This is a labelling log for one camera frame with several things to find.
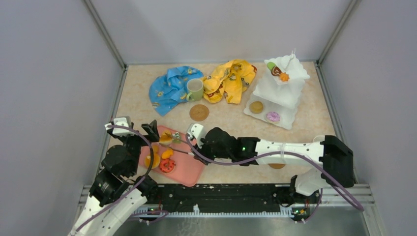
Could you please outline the purple sprinkled donut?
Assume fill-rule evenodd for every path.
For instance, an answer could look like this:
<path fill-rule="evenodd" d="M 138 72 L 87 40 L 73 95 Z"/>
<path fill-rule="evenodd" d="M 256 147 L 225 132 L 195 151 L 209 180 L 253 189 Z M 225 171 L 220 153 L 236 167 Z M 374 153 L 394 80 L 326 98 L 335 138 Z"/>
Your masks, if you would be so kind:
<path fill-rule="evenodd" d="M 277 112 L 268 112 L 265 115 L 265 119 L 270 123 L 279 123 L 281 121 L 281 116 Z"/>

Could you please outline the metal tongs white handle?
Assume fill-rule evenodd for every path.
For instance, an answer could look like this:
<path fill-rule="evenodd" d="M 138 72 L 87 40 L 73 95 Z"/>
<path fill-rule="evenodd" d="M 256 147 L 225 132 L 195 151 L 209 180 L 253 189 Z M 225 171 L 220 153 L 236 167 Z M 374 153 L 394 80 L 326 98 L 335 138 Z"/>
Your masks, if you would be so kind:
<path fill-rule="evenodd" d="M 161 144 L 160 145 L 163 146 L 163 147 L 165 147 L 165 148 L 170 148 L 170 149 L 172 149 L 175 152 L 184 153 L 184 154 L 187 154 L 187 155 L 190 155 L 190 156 L 194 156 L 194 153 L 192 153 L 190 151 L 184 151 L 184 150 L 181 150 L 181 149 L 177 149 L 177 148 L 173 147 L 173 144 L 174 143 L 172 142 L 169 146 L 161 145 Z"/>

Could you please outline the green round macaron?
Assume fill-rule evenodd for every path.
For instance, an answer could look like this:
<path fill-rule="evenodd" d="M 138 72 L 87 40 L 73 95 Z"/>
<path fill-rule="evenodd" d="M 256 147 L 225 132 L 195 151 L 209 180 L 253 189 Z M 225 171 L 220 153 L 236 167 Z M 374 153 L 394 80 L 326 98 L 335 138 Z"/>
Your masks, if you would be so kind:
<path fill-rule="evenodd" d="M 267 68 L 270 70 L 270 71 L 273 71 L 273 69 L 276 67 L 276 64 L 274 63 L 274 62 L 268 62 L 267 63 Z"/>

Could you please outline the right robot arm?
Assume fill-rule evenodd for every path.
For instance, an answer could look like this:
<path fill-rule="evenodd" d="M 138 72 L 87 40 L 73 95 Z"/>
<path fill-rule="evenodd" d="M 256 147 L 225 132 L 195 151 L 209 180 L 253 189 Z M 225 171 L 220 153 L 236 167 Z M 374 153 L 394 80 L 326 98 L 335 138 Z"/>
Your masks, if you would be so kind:
<path fill-rule="evenodd" d="M 332 135 L 317 136 L 310 143 L 279 143 L 257 137 L 236 138 L 218 127 L 206 132 L 203 126 L 193 124 L 185 138 L 194 158 L 205 165 L 310 166 L 291 181 L 288 195 L 295 203 L 323 187 L 350 188 L 355 184 L 353 152 Z"/>

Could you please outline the round tan muffin cake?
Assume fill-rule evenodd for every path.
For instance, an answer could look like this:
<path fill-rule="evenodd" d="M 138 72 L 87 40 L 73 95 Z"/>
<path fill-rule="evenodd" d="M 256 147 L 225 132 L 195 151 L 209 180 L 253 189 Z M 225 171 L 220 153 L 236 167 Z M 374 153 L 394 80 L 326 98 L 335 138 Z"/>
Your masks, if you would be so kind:
<path fill-rule="evenodd" d="M 260 114 L 264 110 L 264 105 L 261 101 L 254 101 L 249 105 L 251 113 Z"/>

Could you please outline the orange swirl cookie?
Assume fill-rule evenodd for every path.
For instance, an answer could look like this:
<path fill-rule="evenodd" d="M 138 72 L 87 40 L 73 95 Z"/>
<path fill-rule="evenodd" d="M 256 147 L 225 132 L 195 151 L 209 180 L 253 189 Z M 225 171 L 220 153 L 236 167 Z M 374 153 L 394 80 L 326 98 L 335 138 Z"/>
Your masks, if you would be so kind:
<path fill-rule="evenodd" d="M 287 82 L 290 79 L 289 75 L 285 72 L 280 73 L 279 77 L 280 77 L 280 80 L 283 82 Z"/>

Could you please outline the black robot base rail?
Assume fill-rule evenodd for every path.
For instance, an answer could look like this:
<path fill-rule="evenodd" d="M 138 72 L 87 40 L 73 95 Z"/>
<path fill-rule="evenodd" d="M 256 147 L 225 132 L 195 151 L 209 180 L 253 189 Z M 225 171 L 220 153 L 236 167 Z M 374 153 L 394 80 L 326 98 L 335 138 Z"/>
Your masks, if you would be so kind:
<path fill-rule="evenodd" d="M 194 206 L 201 213 L 275 213 L 285 207 L 311 206 L 319 195 L 319 191 L 299 194 L 287 184 L 164 184 L 147 204 L 177 213 L 191 212 Z"/>

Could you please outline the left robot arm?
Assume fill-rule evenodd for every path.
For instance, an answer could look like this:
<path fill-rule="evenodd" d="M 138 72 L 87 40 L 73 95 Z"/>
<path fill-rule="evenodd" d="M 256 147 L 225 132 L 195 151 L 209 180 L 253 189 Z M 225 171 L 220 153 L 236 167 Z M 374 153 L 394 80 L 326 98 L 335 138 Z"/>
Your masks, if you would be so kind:
<path fill-rule="evenodd" d="M 158 184 L 149 176 L 151 167 L 128 180 L 137 174 L 141 149 L 153 150 L 151 145 L 159 142 L 156 120 L 141 127 L 145 134 L 134 130 L 130 117 L 115 118 L 105 125 L 106 132 L 122 144 L 107 150 L 69 235 L 112 236 L 136 209 L 157 199 Z"/>

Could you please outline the yellow orange pastry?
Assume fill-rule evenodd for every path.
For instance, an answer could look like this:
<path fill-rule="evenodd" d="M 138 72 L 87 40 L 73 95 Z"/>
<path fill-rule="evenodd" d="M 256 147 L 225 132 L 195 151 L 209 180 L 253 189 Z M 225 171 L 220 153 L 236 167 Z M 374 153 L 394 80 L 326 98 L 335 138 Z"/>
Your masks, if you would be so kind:
<path fill-rule="evenodd" d="M 161 145 L 169 146 L 173 142 L 174 138 L 170 130 L 165 130 L 159 138 L 159 143 Z"/>

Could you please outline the brown heart cookie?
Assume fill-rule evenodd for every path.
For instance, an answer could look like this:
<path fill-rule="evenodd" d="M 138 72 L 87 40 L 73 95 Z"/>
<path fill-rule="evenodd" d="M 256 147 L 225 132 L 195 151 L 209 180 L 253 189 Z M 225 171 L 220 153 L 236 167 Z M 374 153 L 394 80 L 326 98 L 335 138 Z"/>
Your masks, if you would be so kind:
<path fill-rule="evenodd" d="M 282 70 L 278 67 L 278 66 L 274 66 L 272 69 L 271 69 L 271 74 L 273 75 L 273 76 L 280 76 L 280 74 L 282 73 Z"/>

